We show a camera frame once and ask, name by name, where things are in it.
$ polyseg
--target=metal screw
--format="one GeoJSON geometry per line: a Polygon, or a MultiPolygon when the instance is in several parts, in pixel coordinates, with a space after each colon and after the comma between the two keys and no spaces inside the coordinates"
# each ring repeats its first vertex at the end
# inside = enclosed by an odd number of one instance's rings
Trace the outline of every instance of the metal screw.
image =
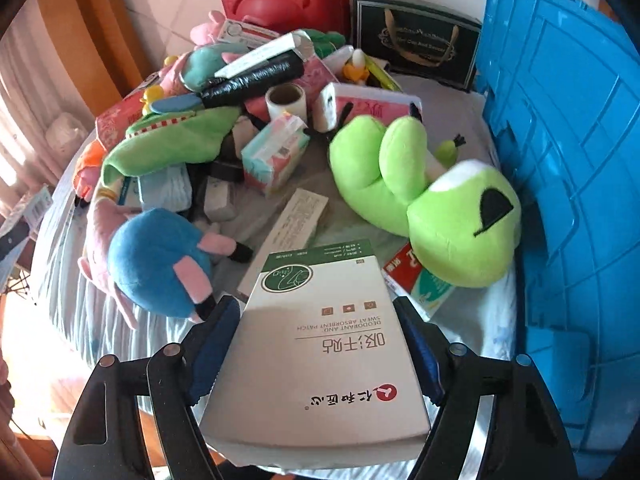
{"type": "Polygon", "coordinates": [[[449,352],[453,355],[457,355],[458,357],[465,355],[467,350],[468,348],[463,343],[451,343],[449,346],[449,352]]]}
{"type": "Polygon", "coordinates": [[[520,365],[520,366],[531,366],[531,357],[529,357],[526,354],[519,354],[516,357],[516,362],[520,365]]]}
{"type": "Polygon", "coordinates": [[[109,368],[116,362],[116,358],[113,355],[105,355],[100,358],[98,363],[102,368],[109,368]]]}
{"type": "Polygon", "coordinates": [[[180,353],[180,345],[178,345],[178,343],[171,343],[170,345],[164,347],[162,353],[167,357],[178,355],[180,353]]]}

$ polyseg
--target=wooden floor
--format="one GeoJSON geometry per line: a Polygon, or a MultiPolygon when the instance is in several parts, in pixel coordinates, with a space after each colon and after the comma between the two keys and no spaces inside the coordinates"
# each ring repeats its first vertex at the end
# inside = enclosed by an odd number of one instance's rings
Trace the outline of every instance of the wooden floor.
{"type": "MultiPolygon", "coordinates": [[[[0,319],[3,303],[0,302],[0,319]]],[[[25,432],[48,435],[60,447],[92,370],[47,319],[34,315],[34,307],[28,301],[10,294],[4,310],[0,341],[16,399],[14,419],[25,432]]],[[[140,412],[140,419],[152,467],[165,466],[153,417],[140,412]]],[[[215,451],[211,451],[211,456],[216,463],[224,460],[215,451]]]]}

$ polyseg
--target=green circular emblem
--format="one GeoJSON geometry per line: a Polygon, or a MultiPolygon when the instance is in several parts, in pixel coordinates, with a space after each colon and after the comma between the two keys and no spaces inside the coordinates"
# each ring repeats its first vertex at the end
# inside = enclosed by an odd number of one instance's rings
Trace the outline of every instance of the green circular emblem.
{"type": "Polygon", "coordinates": [[[305,285],[313,274],[306,265],[286,265],[267,274],[262,279],[262,288],[267,292],[289,292],[305,285]]]}

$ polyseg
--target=white curtain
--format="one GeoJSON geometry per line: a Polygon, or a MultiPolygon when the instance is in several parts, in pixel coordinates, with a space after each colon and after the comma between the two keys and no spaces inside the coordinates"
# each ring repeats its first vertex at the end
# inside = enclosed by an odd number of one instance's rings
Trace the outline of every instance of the white curtain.
{"type": "Polygon", "coordinates": [[[0,214],[28,189],[55,186],[68,164],[45,133],[69,112],[87,131],[94,117],[66,73],[37,0],[27,0],[0,40],[0,214]]]}

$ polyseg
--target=roll of tape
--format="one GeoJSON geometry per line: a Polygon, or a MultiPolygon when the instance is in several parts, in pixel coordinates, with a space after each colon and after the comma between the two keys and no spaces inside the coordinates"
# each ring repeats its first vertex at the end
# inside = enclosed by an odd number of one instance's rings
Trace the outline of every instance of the roll of tape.
{"type": "Polygon", "coordinates": [[[283,112],[288,112],[306,123],[306,95],[301,86],[295,83],[274,86],[267,92],[266,101],[272,121],[283,112]]]}

